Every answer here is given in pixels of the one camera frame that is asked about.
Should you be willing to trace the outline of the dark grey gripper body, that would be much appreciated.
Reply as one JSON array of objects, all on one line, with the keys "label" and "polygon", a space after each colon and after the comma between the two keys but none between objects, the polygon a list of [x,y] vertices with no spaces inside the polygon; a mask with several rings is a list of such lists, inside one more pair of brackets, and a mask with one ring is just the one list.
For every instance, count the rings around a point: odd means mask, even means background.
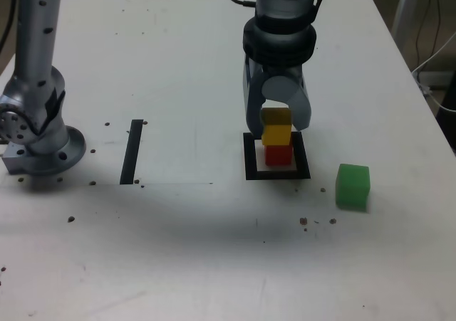
[{"label": "dark grey gripper body", "polygon": [[287,78],[293,78],[294,80],[303,80],[303,73],[301,66],[294,66],[290,68],[279,68],[271,67],[267,65],[254,64],[254,73],[260,72],[266,78],[273,78],[276,76],[285,76]]}]

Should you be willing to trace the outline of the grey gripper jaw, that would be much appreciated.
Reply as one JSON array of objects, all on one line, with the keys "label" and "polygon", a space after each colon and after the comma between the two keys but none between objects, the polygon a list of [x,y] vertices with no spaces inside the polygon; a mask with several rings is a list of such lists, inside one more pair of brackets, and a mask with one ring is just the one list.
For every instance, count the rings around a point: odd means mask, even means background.
[{"label": "grey gripper jaw", "polygon": [[264,126],[261,121],[261,107],[266,101],[261,89],[266,81],[262,66],[245,55],[243,72],[243,91],[246,122],[255,137],[261,137]]},{"label": "grey gripper jaw", "polygon": [[261,89],[267,100],[282,102],[291,111],[292,124],[296,130],[309,127],[311,121],[311,103],[306,90],[304,77],[278,75],[266,80]]}]

